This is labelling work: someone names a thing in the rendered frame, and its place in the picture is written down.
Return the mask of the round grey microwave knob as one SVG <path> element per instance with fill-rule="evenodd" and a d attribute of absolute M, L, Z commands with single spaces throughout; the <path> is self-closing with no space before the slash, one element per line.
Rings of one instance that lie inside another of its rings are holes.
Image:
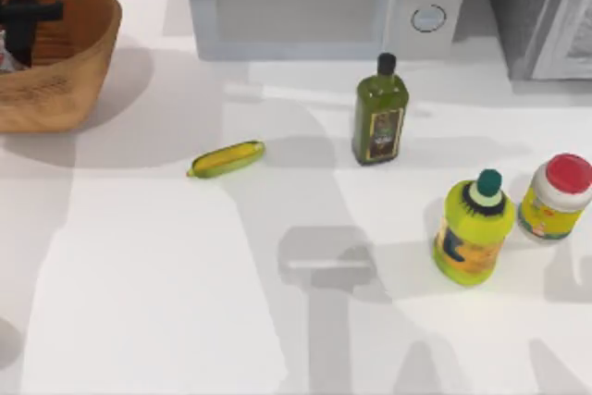
<path fill-rule="evenodd" d="M 439 30 L 446 20 L 447 14 L 441 6 L 429 5 L 413 12 L 411 24 L 416 31 L 430 33 Z"/>

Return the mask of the lime green bottle teal cap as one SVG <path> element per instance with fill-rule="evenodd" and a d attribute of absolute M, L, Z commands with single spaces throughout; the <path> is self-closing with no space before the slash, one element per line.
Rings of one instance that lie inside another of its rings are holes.
<path fill-rule="evenodd" d="M 473 287 L 493 273 L 515 220 L 514 205 L 502 190 L 502 175 L 487 168 L 456 183 L 443 206 L 433 258 L 452 281 Z"/>

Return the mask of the woven wicker basket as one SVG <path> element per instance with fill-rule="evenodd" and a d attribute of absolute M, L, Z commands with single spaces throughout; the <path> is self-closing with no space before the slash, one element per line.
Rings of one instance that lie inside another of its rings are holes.
<path fill-rule="evenodd" d="M 64 17 L 42 22 L 32 66 L 0 74 L 0 133 L 72 130 L 103 87 L 122 16 L 118 0 L 61 1 Z"/>

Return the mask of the yellow and green banana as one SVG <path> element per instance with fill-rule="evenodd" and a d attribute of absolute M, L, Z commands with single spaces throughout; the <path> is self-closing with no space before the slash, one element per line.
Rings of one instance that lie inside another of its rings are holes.
<path fill-rule="evenodd" d="M 265 144 L 247 141 L 232 144 L 195 158 L 186 172 L 188 178 L 210 179 L 246 167 L 265 154 Z"/>

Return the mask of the microwave oven door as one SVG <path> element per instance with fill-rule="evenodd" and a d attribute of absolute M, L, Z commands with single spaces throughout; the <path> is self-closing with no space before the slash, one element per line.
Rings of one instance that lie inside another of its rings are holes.
<path fill-rule="evenodd" d="M 209 61 L 373 59 L 387 46 L 391 0 L 189 0 Z"/>

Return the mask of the white jar red lid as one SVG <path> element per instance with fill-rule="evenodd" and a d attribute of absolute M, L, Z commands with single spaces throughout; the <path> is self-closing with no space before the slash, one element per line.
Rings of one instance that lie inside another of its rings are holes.
<path fill-rule="evenodd" d="M 592 165 L 577 154 L 556 154 L 538 167 L 518 205 L 518 222 L 548 241 L 566 238 L 592 202 Z"/>

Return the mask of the white and red packet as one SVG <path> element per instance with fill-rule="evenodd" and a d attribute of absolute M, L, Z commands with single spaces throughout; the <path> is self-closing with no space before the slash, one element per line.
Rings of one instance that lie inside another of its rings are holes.
<path fill-rule="evenodd" d="M 12 55 L 6 50 L 6 33 L 0 30 L 0 74 L 13 73 L 17 69 Z"/>

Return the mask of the pale grey cabinet door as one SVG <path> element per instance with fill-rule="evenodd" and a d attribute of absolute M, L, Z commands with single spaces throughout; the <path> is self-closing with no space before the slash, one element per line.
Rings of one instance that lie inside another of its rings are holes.
<path fill-rule="evenodd" d="M 592 80 L 592 0 L 548 0 L 536 80 Z"/>

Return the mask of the dark green bottle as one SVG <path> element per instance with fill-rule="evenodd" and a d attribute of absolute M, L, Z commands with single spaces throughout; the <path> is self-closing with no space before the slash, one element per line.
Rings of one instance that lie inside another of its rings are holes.
<path fill-rule="evenodd" d="M 410 96 L 396 67 L 395 55 L 381 53 L 376 74 L 358 83 L 351 147 L 362 166 L 389 162 L 399 154 Z"/>

